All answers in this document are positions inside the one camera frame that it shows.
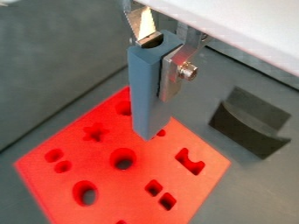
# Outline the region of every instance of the red foam board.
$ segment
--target red foam board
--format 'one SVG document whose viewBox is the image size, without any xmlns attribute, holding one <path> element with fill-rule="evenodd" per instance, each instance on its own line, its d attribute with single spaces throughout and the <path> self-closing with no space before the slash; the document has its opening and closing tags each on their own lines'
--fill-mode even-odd
<svg viewBox="0 0 299 224">
<path fill-rule="evenodd" d="M 16 161 L 51 223 L 191 220 L 229 161 L 173 118 L 148 142 L 131 122 L 125 87 Z"/>
</svg>

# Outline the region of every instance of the gray floor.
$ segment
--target gray floor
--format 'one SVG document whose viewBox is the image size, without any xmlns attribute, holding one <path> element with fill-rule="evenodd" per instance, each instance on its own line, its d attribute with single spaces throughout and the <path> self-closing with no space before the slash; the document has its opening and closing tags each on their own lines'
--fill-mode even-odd
<svg viewBox="0 0 299 224">
<path fill-rule="evenodd" d="M 0 150 L 127 64 L 116 1 L 0 7 Z"/>
<path fill-rule="evenodd" d="M 231 167 L 191 223 L 299 223 L 299 93 L 209 49 L 196 58 L 200 74 L 184 83 L 172 101 L 173 116 L 231 161 Z M 0 154 L 1 223 L 48 223 L 12 167 L 16 159 L 127 84 L 121 71 L 77 99 Z M 235 86 L 287 111 L 292 117 L 279 135 L 291 143 L 260 160 L 208 126 Z"/>
</svg>

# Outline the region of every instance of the bolt head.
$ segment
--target bolt head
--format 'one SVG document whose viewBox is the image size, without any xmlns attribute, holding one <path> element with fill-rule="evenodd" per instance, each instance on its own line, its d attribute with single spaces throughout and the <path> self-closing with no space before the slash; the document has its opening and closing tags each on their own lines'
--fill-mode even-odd
<svg viewBox="0 0 299 224">
<path fill-rule="evenodd" d="M 187 81 L 192 81 L 196 77 L 199 68 L 191 63 L 185 62 L 179 68 L 179 76 Z"/>
</svg>

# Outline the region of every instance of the star-shaped hole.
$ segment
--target star-shaped hole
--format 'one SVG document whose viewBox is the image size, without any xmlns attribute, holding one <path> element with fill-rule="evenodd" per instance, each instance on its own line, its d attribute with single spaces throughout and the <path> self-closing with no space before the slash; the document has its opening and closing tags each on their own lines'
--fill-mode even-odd
<svg viewBox="0 0 299 224">
<path fill-rule="evenodd" d="M 103 142 L 103 137 L 108 133 L 108 130 L 103 128 L 101 123 L 96 122 L 91 127 L 84 128 L 85 136 L 84 141 Z"/>
</svg>

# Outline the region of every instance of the black object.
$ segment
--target black object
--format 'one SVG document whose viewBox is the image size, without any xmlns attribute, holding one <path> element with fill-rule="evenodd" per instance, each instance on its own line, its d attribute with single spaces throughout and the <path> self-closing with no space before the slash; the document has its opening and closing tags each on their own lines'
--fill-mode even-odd
<svg viewBox="0 0 299 224">
<path fill-rule="evenodd" d="M 289 114 L 239 87 L 219 105 L 209 126 L 260 158 L 265 158 L 291 139 L 279 137 Z"/>
</svg>

